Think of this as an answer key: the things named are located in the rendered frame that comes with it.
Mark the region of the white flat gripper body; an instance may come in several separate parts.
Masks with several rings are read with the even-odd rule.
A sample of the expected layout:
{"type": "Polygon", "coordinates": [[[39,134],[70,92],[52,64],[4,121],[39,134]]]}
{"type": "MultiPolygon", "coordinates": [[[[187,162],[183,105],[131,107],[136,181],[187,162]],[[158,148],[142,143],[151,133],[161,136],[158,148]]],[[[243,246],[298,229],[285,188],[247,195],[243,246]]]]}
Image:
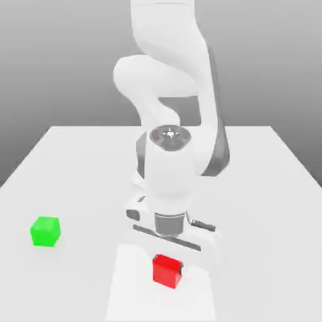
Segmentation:
{"type": "Polygon", "coordinates": [[[127,241],[141,246],[149,256],[162,254],[184,266],[210,270],[219,264],[218,235],[184,222],[184,230],[174,238],[162,238],[152,228],[137,221],[126,222],[127,241]]]}

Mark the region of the small green cube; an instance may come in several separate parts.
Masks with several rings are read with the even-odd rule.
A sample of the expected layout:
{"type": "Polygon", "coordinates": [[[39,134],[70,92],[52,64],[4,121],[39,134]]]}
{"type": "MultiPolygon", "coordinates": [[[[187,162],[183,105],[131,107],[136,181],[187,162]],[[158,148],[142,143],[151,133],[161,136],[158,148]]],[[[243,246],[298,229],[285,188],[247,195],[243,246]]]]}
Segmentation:
{"type": "Polygon", "coordinates": [[[60,221],[56,217],[39,216],[30,228],[34,246],[54,247],[60,238],[60,221]]]}

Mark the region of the small red cube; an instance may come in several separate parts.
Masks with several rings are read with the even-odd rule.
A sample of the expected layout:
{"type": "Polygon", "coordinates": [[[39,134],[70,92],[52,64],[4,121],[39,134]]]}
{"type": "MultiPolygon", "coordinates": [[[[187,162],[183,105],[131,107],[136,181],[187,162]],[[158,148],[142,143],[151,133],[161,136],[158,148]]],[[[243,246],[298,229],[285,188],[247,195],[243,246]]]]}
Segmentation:
{"type": "Polygon", "coordinates": [[[181,263],[180,260],[156,254],[152,260],[153,281],[175,289],[182,279],[179,272],[181,263]]]}

